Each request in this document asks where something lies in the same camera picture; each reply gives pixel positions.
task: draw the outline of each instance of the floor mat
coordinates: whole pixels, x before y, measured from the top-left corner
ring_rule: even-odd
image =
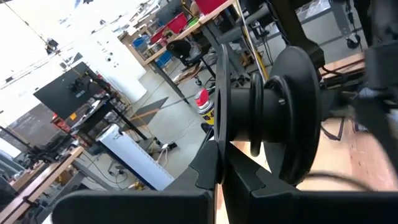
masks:
[[[161,109],[167,99],[168,97],[165,97],[147,106],[139,108],[139,110],[137,110],[137,112],[131,119],[133,125],[135,125],[136,127],[140,127],[144,124],[149,124],[149,122],[152,120],[152,118],[154,118],[156,113]]]

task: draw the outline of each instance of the metal frame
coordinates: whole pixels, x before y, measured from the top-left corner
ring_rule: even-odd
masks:
[[[38,221],[38,223],[42,223],[54,210],[56,201],[59,200],[60,198],[66,196],[69,194],[71,191],[75,190],[82,182],[82,180],[85,177],[89,177],[93,179],[95,182],[100,184],[103,188],[106,190],[114,190],[114,187],[110,186],[108,183],[106,183],[104,180],[99,178],[97,175],[95,175],[92,171],[90,171],[87,167],[85,167],[82,163],[79,161],[73,161],[72,165],[74,165],[77,169],[79,169],[78,173],[75,174],[69,182],[63,186],[63,188],[52,198],[48,200],[49,205],[45,208],[43,208],[42,211],[39,212],[39,214],[36,216],[35,220]]]

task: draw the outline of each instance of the wooden workbench top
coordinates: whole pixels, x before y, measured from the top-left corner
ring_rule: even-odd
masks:
[[[203,24],[207,23],[209,20],[214,19],[216,16],[218,16],[219,13],[224,11],[226,8],[230,7],[235,3],[236,0],[227,0],[224,2],[222,5],[220,5],[218,8],[216,8],[213,12],[202,16],[199,18],[198,22],[195,23],[194,25],[188,27],[185,29],[181,34],[176,36],[172,40],[180,40],[186,38],[189,34],[191,34],[193,31],[199,29]],[[162,47],[159,51],[157,51],[154,55],[150,56],[148,59],[145,60],[145,64],[147,65],[148,63],[151,63],[151,61],[155,60],[157,57],[159,57],[162,53],[166,51],[166,47]]]
[[[3,211],[0,213],[1,224],[13,224],[28,208],[23,198],[34,202],[47,189],[52,182],[64,171],[82,152],[82,147],[72,150],[70,156],[63,162],[56,162],[46,168],[33,182],[26,187]]]

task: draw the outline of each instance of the red storage bin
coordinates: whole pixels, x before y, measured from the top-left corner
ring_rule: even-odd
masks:
[[[185,28],[186,25],[187,25],[187,17],[185,17],[183,12],[181,12],[178,16],[176,16],[169,23],[167,23],[166,26],[175,34],[179,34],[181,30]]]
[[[150,37],[150,42],[151,43],[156,43],[158,40],[160,40],[161,38],[163,38],[163,32],[166,29],[166,26],[159,29],[156,34],[154,34],[152,37]]]
[[[226,0],[195,0],[201,13],[207,15],[222,5]]]

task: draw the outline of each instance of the black disc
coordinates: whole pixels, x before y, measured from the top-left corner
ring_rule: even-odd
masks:
[[[283,50],[270,73],[287,84],[290,99],[286,103],[293,120],[285,141],[264,142],[264,150],[271,172],[292,185],[302,181],[317,153],[321,122],[317,73],[310,57],[298,47]]]
[[[226,164],[226,147],[230,138],[231,124],[231,78],[229,72],[229,57],[225,45],[221,45],[222,52],[217,59],[216,94],[215,94],[215,140],[218,143],[223,166]]]
[[[250,108],[252,108],[251,128],[250,128],[250,153],[252,156],[258,156],[261,148],[262,124],[263,120],[263,82],[261,75],[253,73],[250,81]]]

